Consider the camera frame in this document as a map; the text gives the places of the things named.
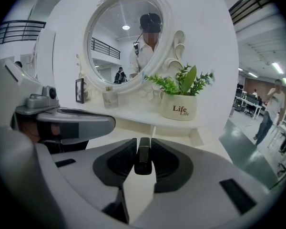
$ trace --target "floor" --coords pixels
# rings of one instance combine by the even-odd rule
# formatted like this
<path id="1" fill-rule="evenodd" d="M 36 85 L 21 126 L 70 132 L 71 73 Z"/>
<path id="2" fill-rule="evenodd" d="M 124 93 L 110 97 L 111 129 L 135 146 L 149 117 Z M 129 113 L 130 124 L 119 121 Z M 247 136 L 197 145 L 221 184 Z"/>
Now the floor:
<path id="1" fill-rule="evenodd" d="M 276 133 L 276 127 L 272 126 L 266 138 L 256 147 L 253 137 L 262 120 L 262 115 L 253 120 L 243 112 L 234 111 L 225 125 L 220 141 L 237 167 L 271 188 L 278 182 L 276 175 L 280 170 L 278 163 L 283 159 L 278 152 L 282 137 L 278 135 L 268 147 Z"/>

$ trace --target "white flower pot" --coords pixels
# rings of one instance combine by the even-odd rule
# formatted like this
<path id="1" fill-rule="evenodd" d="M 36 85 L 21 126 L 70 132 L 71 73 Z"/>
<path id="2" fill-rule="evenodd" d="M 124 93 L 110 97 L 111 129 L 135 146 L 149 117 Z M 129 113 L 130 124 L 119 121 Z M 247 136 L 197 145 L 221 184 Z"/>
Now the white flower pot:
<path id="1" fill-rule="evenodd" d="M 196 97 L 163 94 L 161 114 L 172 120 L 191 121 L 196 116 Z"/>

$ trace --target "white t-shirt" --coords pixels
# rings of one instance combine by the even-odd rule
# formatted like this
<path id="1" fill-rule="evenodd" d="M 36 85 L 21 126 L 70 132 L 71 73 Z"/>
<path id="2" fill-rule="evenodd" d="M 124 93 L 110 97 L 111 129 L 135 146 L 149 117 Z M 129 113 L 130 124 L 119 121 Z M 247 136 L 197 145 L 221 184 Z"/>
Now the white t-shirt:
<path id="1" fill-rule="evenodd" d="M 271 88 L 268 95 L 273 93 L 276 89 Z M 265 111 L 269 112 L 270 119 L 272 122 L 275 120 L 277 113 L 281 108 L 284 108 L 285 104 L 285 94 L 281 91 L 280 94 L 273 94 L 272 98 L 269 100 Z"/>

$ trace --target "potted plant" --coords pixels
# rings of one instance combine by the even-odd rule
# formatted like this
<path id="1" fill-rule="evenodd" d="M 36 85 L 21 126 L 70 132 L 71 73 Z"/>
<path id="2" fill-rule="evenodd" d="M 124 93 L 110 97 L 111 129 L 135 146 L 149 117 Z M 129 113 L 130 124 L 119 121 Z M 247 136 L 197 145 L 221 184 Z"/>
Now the potted plant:
<path id="1" fill-rule="evenodd" d="M 173 120 L 191 121 L 196 115 L 196 95 L 206 85 L 214 82 L 214 72 L 197 76 L 197 69 L 187 65 L 182 67 L 176 74 L 175 79 L 171 77 L 162 78 L 159 75 L 145 76 L 154 82 L 164 92 L 161 101 L 161 114 L 163 117 Z"/>

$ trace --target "person in black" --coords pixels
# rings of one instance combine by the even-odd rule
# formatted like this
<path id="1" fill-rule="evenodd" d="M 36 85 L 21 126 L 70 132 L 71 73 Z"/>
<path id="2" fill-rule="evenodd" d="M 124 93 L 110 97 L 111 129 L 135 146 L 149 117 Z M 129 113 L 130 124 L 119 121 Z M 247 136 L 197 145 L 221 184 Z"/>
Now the person in black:
<path id="1" fill-rule="evenodd" d="M 114 77 L 114 82 L 115 84 L 122 84 L 124 82 L 126 82 L 126 75 L 123 71 L 123 68 L 120 67 L 119 71 L 116 73 L 115 77 Z"/>

